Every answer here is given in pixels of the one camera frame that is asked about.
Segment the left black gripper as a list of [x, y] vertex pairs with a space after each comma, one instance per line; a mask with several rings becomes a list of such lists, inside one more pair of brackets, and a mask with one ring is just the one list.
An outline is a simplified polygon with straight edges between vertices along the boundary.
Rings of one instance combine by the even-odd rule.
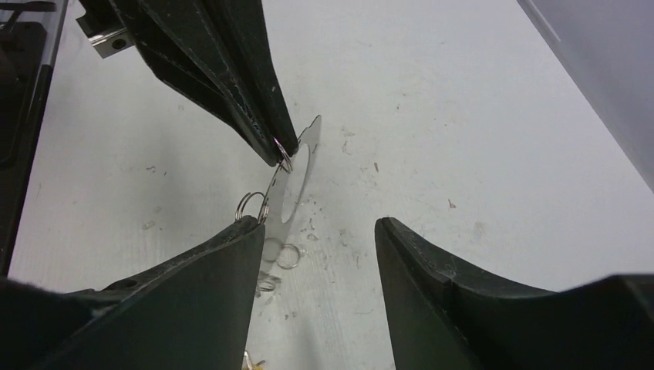
[[135, 44], [160, 81], [228, 124], [274, 166], [281, 162], [277, 140], [262, 126], [205, 2], [79, 0], [85, 13], [76, 21], [103, 59]]

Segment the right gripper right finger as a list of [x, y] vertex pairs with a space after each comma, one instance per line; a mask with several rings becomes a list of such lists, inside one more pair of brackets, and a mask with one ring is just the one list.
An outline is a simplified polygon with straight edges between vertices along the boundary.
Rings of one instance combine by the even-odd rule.
[[508, 280], [391, 217], [375, 225], [398, 369], [651, 369], [653, 277], [562, 292]]

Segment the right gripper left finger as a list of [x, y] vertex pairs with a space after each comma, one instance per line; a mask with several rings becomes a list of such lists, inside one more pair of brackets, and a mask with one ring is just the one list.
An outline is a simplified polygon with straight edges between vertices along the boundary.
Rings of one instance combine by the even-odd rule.
[[102, 290], [1, 280], [3, 369], [239, 369], [265, 226], [245, 216]]

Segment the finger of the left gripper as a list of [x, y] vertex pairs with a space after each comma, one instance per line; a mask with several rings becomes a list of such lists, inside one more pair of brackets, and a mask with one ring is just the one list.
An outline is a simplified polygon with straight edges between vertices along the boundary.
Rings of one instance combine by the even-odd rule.
[[289, 156], [298, 150], [292, 125], [271, 59], [261, 1], [206, 1], [216, 17], [219, 35], [226, 42], [236, 66], [261, 115], [262, 126], [277, 140], [275, 148]]

